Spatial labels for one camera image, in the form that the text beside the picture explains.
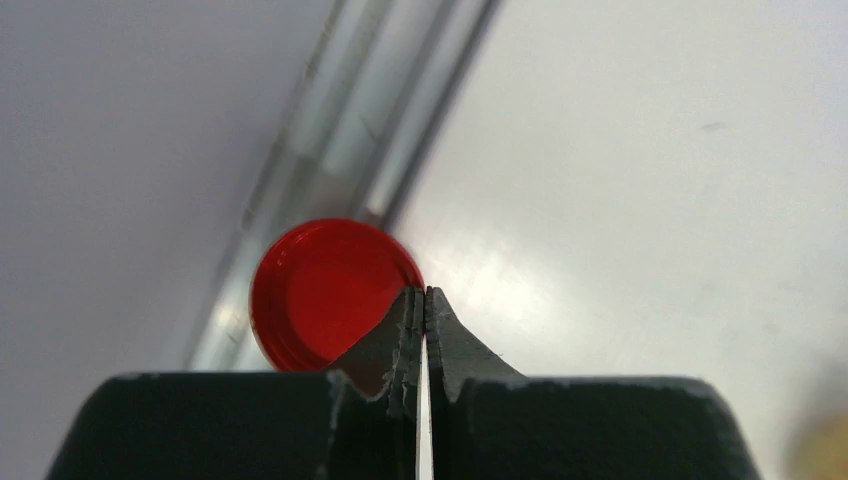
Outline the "red jar lid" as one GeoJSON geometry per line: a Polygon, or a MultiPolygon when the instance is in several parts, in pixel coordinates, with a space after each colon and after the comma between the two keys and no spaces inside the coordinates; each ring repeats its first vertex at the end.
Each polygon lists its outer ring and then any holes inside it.
{"type": "Polygon", "coordinates": [[[311,220],[259,260],[249,289],[251,328],[274,369],[318,371],[372,330],[401,289],[424,285],[390,234],[351,219],[311,220]]]}

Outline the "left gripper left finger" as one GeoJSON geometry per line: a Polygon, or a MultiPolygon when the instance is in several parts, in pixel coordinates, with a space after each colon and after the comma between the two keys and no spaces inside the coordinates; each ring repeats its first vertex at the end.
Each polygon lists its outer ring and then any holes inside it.
{"type": "Polygon", "coordinates": [[[80,408],[52,479],[412,479],[423,293],[312,373],[133,373],[80,408]]]}

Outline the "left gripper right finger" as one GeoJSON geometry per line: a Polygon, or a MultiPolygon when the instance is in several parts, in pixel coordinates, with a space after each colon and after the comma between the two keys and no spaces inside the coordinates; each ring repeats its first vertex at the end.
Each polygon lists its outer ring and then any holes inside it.
{"type": "Polygon", "coordinates": [[[755,479],[725,400],[689,377],[530,377],[424,296],[438,479],[755,479]]]}

